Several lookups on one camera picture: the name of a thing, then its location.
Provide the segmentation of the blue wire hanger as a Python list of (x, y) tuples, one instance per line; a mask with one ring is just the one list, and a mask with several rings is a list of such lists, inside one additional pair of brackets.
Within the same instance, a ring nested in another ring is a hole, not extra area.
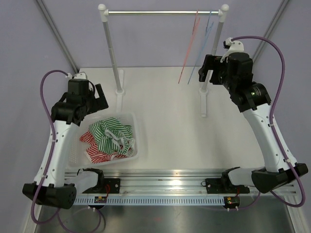
[(200, 60), (200, 58), (201, 58), (201, 56), (202, 56), (202, 53), (203, 53), (203, 51), (204, 51), (204, 49), (205, 49), (206, 44), (207, 44), (207, 41), (208, 41), (208, 37), (209, 37), (209, 35), (210, 35), (210, 32), (211, 32), (211, 30), (212, 30), (212, 28), (213, 28), (214, 22), (210, 22), (210, 18), (211, 18), (211, 13), (208, 15), (207, 24), (206, 24), (206, 28), (205, 28), (204, 40), (203, 40), (203, 42), (202, 42), (202, 44), (201, 44), (200, 50), (199, 50), (198, 55), (197, 55), (197, 57), (196, 57), (195, 64), (194, 64), (194, 66), (193, 66), (193, 68), (192, 68), (192, 71), (191, 71), (191, 74), (190, 74), (190, 77), (189, 77), (189, 79), (188, 79), (187, 84), (189, 84), (190, 81), (191, 81), (191, 78), (192, 78), (192, 76), (193, 76), (194, 70), (195, 70), (195, 68), (196, 68), (197, 65), (198, 65), (198, 62), (199, 62), (199, 60)]

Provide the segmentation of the red striped tank top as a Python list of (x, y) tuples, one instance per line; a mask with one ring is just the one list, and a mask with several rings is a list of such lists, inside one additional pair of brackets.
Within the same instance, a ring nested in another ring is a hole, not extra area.
[(134, 152), (133, 148), (130, 148), (128, 153), (125, 155), (121, 155), (117, 152), (114, 152), (112, 154), (101, 152), (98, 150), (98, 145), (96, 144), (95, 139), (90, 131), (84, 133), (79, 138), (79, 141), (87, 143), (89, 145), (89, 147), (85, 150), (85, 155), (93, 164), (107, 163), (115, 160), (129, 158), (130, 153)]

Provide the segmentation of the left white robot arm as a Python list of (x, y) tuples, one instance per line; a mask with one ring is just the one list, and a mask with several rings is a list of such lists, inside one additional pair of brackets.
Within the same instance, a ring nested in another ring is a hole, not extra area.
[(104, 174), (99, 169), (85, 168), (82, 173), (65, 180), (66, 165), (74, 136), (83, 119), (108, 108), (100, 84), (87, 79), (70, 79), (63, 94), (48, 116), (52, 119), (51, 135), (41, 167), (32, 183), (23, 186), (22, 193), (38, 205), (69, 209), (77, 194), (87, 190), (104, 190)]

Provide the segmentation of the green striped tank top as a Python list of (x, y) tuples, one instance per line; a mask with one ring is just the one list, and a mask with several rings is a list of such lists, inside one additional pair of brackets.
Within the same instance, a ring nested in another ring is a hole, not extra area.
[(101, 152), (125, 155), (130, 148), (135, 148), (132, 127), (122, 124), (114, 117), (96, 121), (89, 125), (88, 130)]

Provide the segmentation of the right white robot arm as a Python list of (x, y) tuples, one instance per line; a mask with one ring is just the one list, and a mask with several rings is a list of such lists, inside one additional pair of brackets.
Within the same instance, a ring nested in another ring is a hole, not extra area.
[(210, 83), (222, 85), (231, 101), (251, 126), (264, 159), (263, 168), (234, 167), (222, 173), (221, 188), (232, 192), (237, 186), (253, 186), (268, 193), (308, 173), (305, 163), (288, 154), (282, 155), (273, 134), (276, 123), (270, 123), (271, 99), (264, 85), (253, 81), (253, 60), (247, 53), (235, 52), (226, 58), (208, 54), (199, 69), (199, 81), (205, 81), (212, 71)]

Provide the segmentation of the pink wire hanger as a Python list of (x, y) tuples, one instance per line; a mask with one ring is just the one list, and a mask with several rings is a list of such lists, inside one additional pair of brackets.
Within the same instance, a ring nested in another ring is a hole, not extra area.
[(195, 37), (196, 37), (197, 29), (198, 29), (198, 26), (200, 24), (200, 17), (198, 16), (198, 12), (199, 12), (199, 10), (197, 10), (196, 14), (195, 14), (195, 20), (194, 20), (194, 24), (193, 24), (193, 28), (192, 28), (192, 32), (191, 32), (191, 38), (190, 38), (190, 42), (189, 42), (188, 47), (187, 47), (187, 52), (186, 52), (186, 55), (185, 55), (185, 58), (184, 58), (183, 66), (182, 66), (182, 69), (181, 69), (181, 72), (180, 72), (180, 75), (179, 75), (179, 78), (178, 78), (178, 84), (180, 84), (180, 82), (181, 82), (182, 75), (183, 75), (185, 66), (187, 64), (187, 60), (188, 60), (188, 57), (189, 57), (189, 54), (190, 54), (193, 42), (194, 42)]

